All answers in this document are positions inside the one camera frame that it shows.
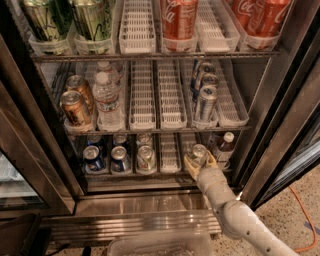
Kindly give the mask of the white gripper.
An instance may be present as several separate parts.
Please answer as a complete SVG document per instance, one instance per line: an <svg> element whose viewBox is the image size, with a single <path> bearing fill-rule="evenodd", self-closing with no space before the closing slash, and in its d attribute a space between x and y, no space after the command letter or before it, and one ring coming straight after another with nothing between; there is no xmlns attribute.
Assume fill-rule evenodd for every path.
<svg viewBox="0 0 320 256"><path fill-rule="evenodd" d="M206 166L200 171L199 167L194 167L188 157L184 157L184 165L191 177L196 180L200 191L210 200L228 200L230 197L230 188L223 172L217 168L217 161L210 151Z"/></svg>

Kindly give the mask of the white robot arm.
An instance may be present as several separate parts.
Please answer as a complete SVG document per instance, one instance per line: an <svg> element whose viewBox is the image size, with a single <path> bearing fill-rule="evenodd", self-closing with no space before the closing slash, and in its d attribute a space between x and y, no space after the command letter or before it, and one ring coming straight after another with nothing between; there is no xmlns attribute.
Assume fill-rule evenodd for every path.
<svg viewBox="0 0 320 256"><path fill-rule="evenodd" d="M205 166L201 166L198 161L185 155L184 164L199 190L210 202L226 236L246 240L263 256L299 256L278 239L248 205L237 199L213 156L206 159Z"/></svg>

